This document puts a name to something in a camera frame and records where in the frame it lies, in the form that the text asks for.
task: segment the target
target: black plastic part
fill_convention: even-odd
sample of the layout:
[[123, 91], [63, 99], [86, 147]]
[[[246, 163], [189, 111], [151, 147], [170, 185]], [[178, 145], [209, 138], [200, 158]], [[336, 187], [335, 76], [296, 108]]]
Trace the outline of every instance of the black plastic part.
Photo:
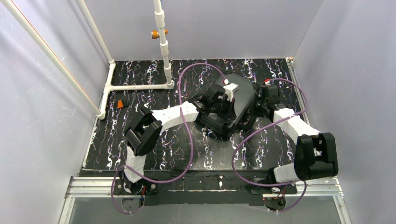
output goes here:
[[264, 206], [273, 211], [283, 210], [286, 206], [286, 198], [264, 198]]
[[[321, 152], [315, 156], [314, 149]], [[302, 180], [312, 180], [338, 174], [335, 138], [331, 133], [318, 136], [302, 135], [297, 138], [294, 170]]]
[[268, 119], [271, 122], [274, 122], [274, 113], [275, 111], [278, 111], [280, 109], [284, 109], [287, 108], [287, 106], [285, 104], [274, 104], [274, 105], [270, 105], [269, 107], [269, 115], [268, 115]]
[[133, 149], [135, 156], [146, 155], [156, 146], [162, 129], [161, 121], [156, 120], [144, 106], [139, 107], [132, 118], [124, 132], [127, 145]]
[[219, 84], [212, 84], [211, 87], [206, 91], [207, 96], [211, 101], [216, 101], [220, 96], [223, 96], [226, 90]]
[[[266, 183], [264, 178], [252, 178], [250, 181], [255, 183], [263, 183], [263, 184], [274, 184], [274, 183]], [[281, 190], [281, 192], [286, 189], [287, 194], [297, 194], [296, 186], [286, 185], [277, 187]], [[278, 195], [272, 191], [271, 187], [259, 187], [256, 185], [248, 184], [246, 185], [246, 190], [248, 190], [252, 195], [262, 195], [262, 194], [274, 194], [274, 196]]]
[[[245, 122], [244, 118], [246, 118], [246, 112], [252, 106], [252, 102], [257, 94], [254, 87], [257, 89], [257, 86], [253, 86], [249, 80], [246, 80], [236, 74], [227, 75], [226, 78], [230, 83], [237, 84], [239, 88], [239, 90], [234, 93], [235, 102], [231, 102], [231, 106], [234, 107], [235, 116], [232, 114], [233, 112], [230, 112], [227, 115], [230, 102], [225, 101], [220, 106], [214, 106], [214, 108], [211, 109], [212, 113], [205, 116], [198, 116], [196, 121], [212, 129], [220, 136], [229, 137], [237, 128], [243, 128], [241, 124], [242, 122]], [[223, 88], [223, 79], [219, 78], [216, 81], [216, 84]]]
[[201, 102], [202, 96], [194, 97], [188, 100], [188, 102], [192, 103], [199, 112], [205, 112], [209, 110], [209, 107]]
[[268, 105], [279, 104], [281, 102], [280, 91], [277, 85], [265, 85], [261, 88], [262, 98], [267, 99]]
[[158, 194], [159, 185], [158, 183], [148, 182], [144, 179], [140, 179], [139, 181], [132, 183], [128, 180], [125, 175], [125, 172], [121, 170], [119, 172], [119, 179], [115, 181], [114, 184], [114, 195], [140, 195], [142, 194], [143, 188], [146, 187], [144, 191], [144, 195], [156, 195]]

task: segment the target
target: black patterned surface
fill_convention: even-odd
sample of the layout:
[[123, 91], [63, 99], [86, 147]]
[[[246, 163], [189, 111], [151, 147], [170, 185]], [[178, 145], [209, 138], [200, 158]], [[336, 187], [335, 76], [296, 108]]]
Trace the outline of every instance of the black patterned surface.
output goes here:
[[[232, 71], [252, 82], [263, 82], [267, 78], [291, 79], [284, 59], [231, 59], [231, 60], [173, 60], [172, 75], [177, 83], [179, 74], [188, 65], [198, 62], [210, 63], [220, 70]], [[163, 84], [162, 61], [117, 62], [113, 85]], [[196, 66], [186, 72], [182, 87], [183, 99], [205, 92], [219, 78], [217, 71], [209, 66]], [[282, 102], [299, 111], [294, 88], [280, 83]], [[129, 107], [116, 109], [116, 102], [124, 97]], [[160, 110], [178, 104], [177, 88], [172, 90], [117, 91], [109, 96], [106, 118], [98, 120], [92, 136], [89, 153], [85, 160], [86, 170], [115, 170], [125, 163], [127, 156], [123, 129], [138, 105], [151, 110]], [[269, 124], [269, 120], [257, 119], [253, 129]], [[204, 126], [189, 124], [194, 139], [194, 170], [230, 170], [231, 155], [237, 145], [251, 131], [240, 131], [229, 139], [218, 139]], [[269, 128], [251, 138], [237, 153], [235, 167], [238, 169], [269, 169], [288, 164], [294, 160], [295, 145], [279, 127]], [[145, 169], [184, 169], [190, 157], [190, 144], [184, 127], [171, 128], [158, 139], [157, 146], [146, 158]]]

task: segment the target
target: gray wall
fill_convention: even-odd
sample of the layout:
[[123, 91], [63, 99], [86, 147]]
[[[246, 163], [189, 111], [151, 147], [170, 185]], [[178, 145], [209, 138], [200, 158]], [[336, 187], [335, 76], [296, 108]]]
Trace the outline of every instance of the gray wall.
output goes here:
[[[293, 56], [323, 0], [163, 0], [171, 59]], [[115, 60], [162, 59], [152, 0], [86, 0]]]
[[[75, 2], [15, 2], [98, 104], [107, 63]], [[0, 223], [57, 223], [95, 113], [2, 4], [0, 62]]]
[[325, 0], [295, 56], [353, 223], [395, 223], [396, 1]]

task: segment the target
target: robotic arm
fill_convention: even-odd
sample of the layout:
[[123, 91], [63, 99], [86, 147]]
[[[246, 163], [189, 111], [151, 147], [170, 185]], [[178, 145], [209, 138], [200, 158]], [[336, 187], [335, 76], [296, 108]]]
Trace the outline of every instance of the robotic arm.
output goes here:
[[[127, 126], [126, 164], [143, 175], [146, 155], [155, 148], [161, 132], [182, 124], [180, 107], [187, 122], [199, 122], [222, 136], [230, 136], [236, 129], [249, 130], [257, 117], [276, 122], [294, 114], [292, 109], [280, 103], [280, 91], [276, 85], [252, 84], [231, 74], [232, 83], [213, 84], [205, 94], [195, 96], [182, 105], [164, 110], [150, 111], [142, 106]], [[272, 168], [266, 183], [311, 180], [335, 176], [338, 173], [334, 136], [320, 133], [299, 116], [277, 124], [295, 142], [294, 163]], [[141, 179], [125, 169], [123, 179], [129, 185]]]

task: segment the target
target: metal frame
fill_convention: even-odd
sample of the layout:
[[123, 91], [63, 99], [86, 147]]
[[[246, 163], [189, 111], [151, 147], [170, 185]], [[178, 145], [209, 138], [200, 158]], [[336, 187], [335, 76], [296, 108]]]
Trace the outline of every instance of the metal frame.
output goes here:
[[[297, 83], [293, 64], [287, 60], [291, 79]], [[305, 108], [303, 98], [296, 91], [298, 101], [302, 109]], [[308, 116], [303, 114], [305, 121], [309, 124]], [[64, 208], [62, 210], [60, 224], [68, 224], [76, 197], [111, 197], [110, 188], [113, 177], [72, 177], [66, 191]], [[344, 193], [339, 185], [337, 177], [322, 178], [307, 181], [308, 187], [305, 196], [332, 196], [334, 204], [342, 224], [350, 224], [347, 208], [344, 203]], [[304, 190], [303, 182], [296, 182], [297, 194], [286, 195], [286, 197], [298, 197]], [[264, 194], [263, 197], [272, 197], [273, 194]], [[123, 198], [140, 198], [139, 195], [114, 196]]]

